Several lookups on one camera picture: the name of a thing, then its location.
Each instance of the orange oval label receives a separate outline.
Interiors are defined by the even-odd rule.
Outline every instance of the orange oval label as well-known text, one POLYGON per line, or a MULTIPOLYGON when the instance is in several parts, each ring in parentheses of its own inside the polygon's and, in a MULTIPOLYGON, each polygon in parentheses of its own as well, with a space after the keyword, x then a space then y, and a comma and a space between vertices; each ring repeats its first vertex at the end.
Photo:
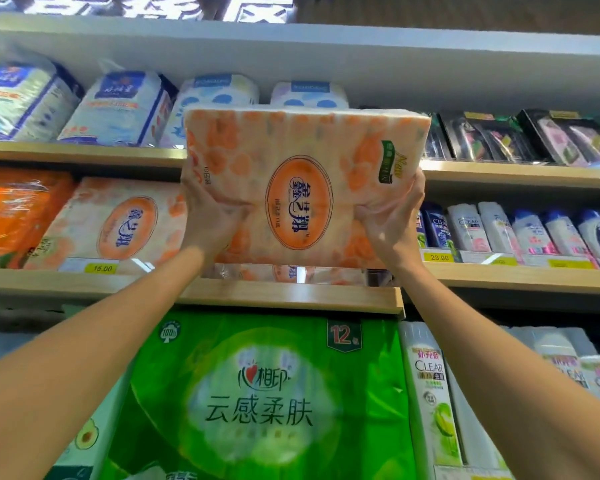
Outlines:
POLYGON ((269 226, 284 247, 309 249, 329 226, 331 182, 322 165, 309 156, 285 160, 273 173, 265 199, 269 226))
POLYGON ((140 251, 158 222, 151 197, 131 197, 113 209, 98 238, 98 254, 106 259, 129 259, 140 251))

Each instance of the green toilet paper package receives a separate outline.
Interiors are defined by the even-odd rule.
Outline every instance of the green toilet paper package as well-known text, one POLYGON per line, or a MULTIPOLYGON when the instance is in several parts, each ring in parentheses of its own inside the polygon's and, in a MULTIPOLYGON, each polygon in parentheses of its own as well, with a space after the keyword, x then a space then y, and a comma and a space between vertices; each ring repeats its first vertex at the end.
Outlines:
POLYGON ((415 480, 397 323, 168 313, 100 478, 129 477, 415 480))

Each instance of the avocado graphic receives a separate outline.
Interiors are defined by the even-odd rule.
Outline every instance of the avocado graphic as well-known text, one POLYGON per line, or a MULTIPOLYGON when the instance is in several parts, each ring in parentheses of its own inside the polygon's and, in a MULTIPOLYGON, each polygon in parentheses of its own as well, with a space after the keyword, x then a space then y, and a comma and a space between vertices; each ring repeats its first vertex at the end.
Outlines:
POLYGON ((98 433, 96 423, 93 421, 93 418, 90 418, 75 437, 75 447, 78 450, 88 450, 96 444, 98 433))
POLYGON ((447 403, 440 403, 436 407, 434 412, 434 420, 436 426, 444 436, 455 436, 456 427, 454 426, 454 420, 451 416, 451 406, 447 403))

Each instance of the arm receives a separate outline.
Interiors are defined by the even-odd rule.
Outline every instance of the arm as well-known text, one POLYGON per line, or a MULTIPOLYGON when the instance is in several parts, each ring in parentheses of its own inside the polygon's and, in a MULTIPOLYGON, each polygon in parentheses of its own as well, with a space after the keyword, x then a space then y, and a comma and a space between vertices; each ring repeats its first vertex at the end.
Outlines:
POLYGON ((427 270, 415 225, 423 199, 418 170, 412 190, 395 209, 385 214, 360 209, 358 215, 512 473, 520 479, 600 479, 600 401, 427 270))
POLYGON ((0 360, 0 480, 40 480, 248 208, 216 203, 185 165, 180 252, 0 360))

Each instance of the hand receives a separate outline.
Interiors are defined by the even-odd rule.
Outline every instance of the hand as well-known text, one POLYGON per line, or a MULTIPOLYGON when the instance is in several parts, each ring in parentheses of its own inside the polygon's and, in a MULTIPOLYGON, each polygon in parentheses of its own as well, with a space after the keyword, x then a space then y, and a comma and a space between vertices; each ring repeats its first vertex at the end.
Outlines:
POLYGON ((416 220, 424 200, 424 183, 424 173, 418 168, 411 188, 393 207, 380 212, 356 207, 355 216, 365 227, 376 255, 393 274, 398 267, 423 266, 416 220))
POLYGON ((188 158, 182 167, 180 186, 187 203, 187 227, 180 249, 197 247, 205 261, 211 262, 227 247, 251 206, 216 202, 193 173, 188 158))

